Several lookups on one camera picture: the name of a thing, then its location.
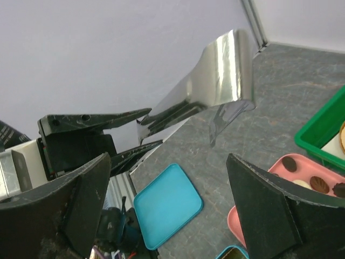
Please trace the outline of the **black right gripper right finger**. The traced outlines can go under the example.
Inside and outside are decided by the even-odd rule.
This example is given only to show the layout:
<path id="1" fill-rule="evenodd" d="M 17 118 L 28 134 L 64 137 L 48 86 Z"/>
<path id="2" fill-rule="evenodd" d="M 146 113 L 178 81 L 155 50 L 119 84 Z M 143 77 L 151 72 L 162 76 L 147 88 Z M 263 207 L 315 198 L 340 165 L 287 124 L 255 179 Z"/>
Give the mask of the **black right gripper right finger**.
<path id="1" fill-rule="evenodd" d="M 250 258 L 344 258 L 344 199 L 226 160 Z"/>

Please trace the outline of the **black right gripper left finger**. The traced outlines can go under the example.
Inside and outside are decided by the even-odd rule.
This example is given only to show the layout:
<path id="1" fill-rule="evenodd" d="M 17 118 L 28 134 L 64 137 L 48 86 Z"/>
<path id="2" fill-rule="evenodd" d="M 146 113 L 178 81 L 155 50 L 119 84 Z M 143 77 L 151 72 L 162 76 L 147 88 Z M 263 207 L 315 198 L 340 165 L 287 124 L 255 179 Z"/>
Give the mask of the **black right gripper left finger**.
<path id="1" fill-rule="evenodd" d="M 111 158 L 1 202 L 1 258 L 88 258 L 105 200 Z"/>

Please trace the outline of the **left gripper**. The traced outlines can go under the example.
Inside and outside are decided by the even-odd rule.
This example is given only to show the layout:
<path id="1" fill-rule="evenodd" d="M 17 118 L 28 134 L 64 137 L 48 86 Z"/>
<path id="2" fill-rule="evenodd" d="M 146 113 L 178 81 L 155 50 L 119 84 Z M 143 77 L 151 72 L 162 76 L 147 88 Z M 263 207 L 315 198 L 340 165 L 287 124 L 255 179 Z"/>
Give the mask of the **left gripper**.
<path id="1" fill-rule="evenodd" d="M 73 171 L 104 152 L 113 156 L 111 157 L 111 173 L 124 173 L 131 170 L 147 152 L 161 145 L 163 140 L 116 154 L 114 141 L 109 134 L 65 132 L 118 128 L 147 115 L 150 111 L 151 108 L 143 108 L 112 114 L 49 114 L 39 119 L 40 134 L 49 135 L 36 140 L 47 179 L 54 180 L 58 177 L 58 173 Z"/>

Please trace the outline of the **pink chocolate tray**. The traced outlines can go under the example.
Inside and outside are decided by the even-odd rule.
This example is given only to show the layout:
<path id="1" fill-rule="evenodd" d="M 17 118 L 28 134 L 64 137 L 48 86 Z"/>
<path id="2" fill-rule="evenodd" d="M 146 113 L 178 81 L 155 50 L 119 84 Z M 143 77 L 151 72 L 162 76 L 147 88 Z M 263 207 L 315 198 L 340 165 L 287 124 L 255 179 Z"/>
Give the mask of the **pink chocolate tray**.
<path id="1" fill-rule="evenodd" d="M 344 176 L 301 154 L 291 153 L 282 156 L 268 172 L 305 188 L 344 198 L 344 192 L 337 195 L 333 191 L 335 185 L 344 183 Z"/>

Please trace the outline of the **metal tongs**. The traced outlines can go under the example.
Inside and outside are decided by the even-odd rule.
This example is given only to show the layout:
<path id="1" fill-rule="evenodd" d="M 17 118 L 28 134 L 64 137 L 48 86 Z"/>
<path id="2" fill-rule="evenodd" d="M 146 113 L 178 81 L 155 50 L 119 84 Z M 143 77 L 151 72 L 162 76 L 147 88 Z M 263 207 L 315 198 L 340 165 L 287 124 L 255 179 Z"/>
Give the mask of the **metal tongs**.
<path id="1" fill-rule="evenodd" d="M 237 116 L 255 109 L 253 54 L 248 33 L 231 30 L 207 45 L 196 66 L 137 122 L 139 141 L 217 107 L 209 123 L 210 146 Z"/>

